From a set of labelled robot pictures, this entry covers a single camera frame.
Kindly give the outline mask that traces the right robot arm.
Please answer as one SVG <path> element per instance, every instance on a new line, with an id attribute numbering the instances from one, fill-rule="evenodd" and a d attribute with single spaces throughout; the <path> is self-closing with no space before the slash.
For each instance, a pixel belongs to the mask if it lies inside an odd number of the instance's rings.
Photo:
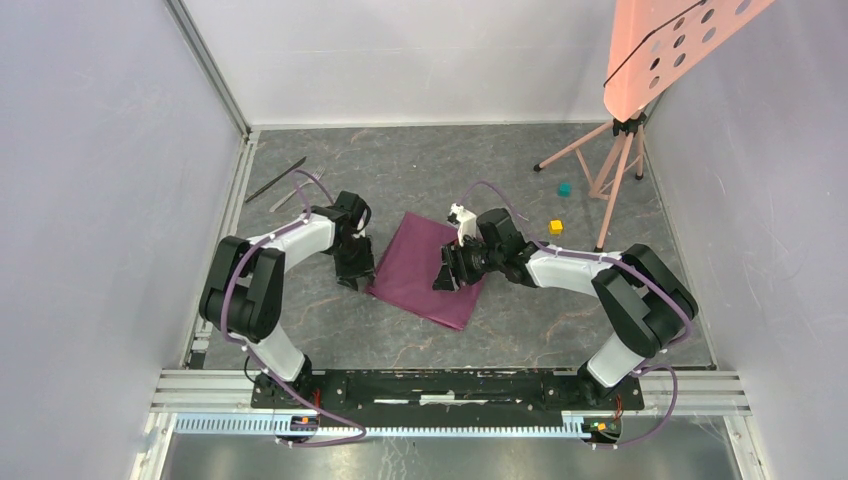
<path id="1" fill-rule="evenodd" d="M 622 380 L 686 333 L 698 313 L 693 295 L 646 245 L 603 254 L 532 242 L 504 208 L 476 215 L 454 204 L 448 221 L 457 237 L 441 248 L 434 290 L 457 291 L 500 273 L 513 284 L 598 299 L 613 333 L 578 370 L 578 396 L 591 408 L 612 401 Z"/>

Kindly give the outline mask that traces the purple cloth napkin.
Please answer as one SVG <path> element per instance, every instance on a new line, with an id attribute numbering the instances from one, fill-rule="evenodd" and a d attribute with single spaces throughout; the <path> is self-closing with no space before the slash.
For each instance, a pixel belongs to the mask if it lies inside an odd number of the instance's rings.
<path id="1" fill-rule="evenodd" d="M 462 331 L 482 292 L 481 282 L 456 292 L 437 291 L 441 248 L 457 237 L 454 228 L 407 212 L 375 268 L 367 293 L 440 326 Z"/>

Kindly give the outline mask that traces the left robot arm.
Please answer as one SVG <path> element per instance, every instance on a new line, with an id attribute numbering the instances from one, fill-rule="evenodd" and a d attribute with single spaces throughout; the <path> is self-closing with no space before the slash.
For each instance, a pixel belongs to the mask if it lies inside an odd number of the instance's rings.
<path id="1" fill-rule="evenodd" d="M 279 323 L 284 276 L 316 254 L 334 261 L 339 285 L 362 292 L 375 278 L 372 241 L 365 228 L 370 206 L 343 191 L 327 207 L 313 206 L 276 231 L 243 239 L 227 236 L 217 245 L 199 301 L 200 316 L 228 341 L 255 355 L 275 392 L 290 407 L 314 394 L 309 358 Z"/>

